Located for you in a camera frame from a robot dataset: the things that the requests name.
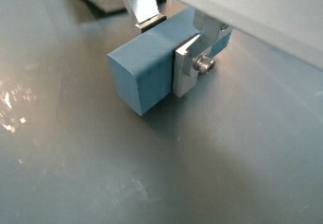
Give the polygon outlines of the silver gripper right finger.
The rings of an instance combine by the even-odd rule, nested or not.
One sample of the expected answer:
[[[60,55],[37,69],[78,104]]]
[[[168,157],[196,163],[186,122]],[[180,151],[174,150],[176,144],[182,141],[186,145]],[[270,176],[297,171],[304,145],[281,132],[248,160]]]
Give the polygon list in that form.
[[[225,48],[232,26],[194,11],[193,27],[197,33],[173,51],[173,94],[185,95],[196,85],[198,75],[216,66],[213,57]]]

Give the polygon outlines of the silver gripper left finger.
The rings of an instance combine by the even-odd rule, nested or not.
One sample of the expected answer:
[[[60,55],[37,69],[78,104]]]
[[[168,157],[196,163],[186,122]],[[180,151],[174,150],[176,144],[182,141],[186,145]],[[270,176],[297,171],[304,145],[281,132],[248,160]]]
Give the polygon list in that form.
[[[158,12],[156,0],[122,0],[130,20],[138,31],[144,33],[166,20]]]

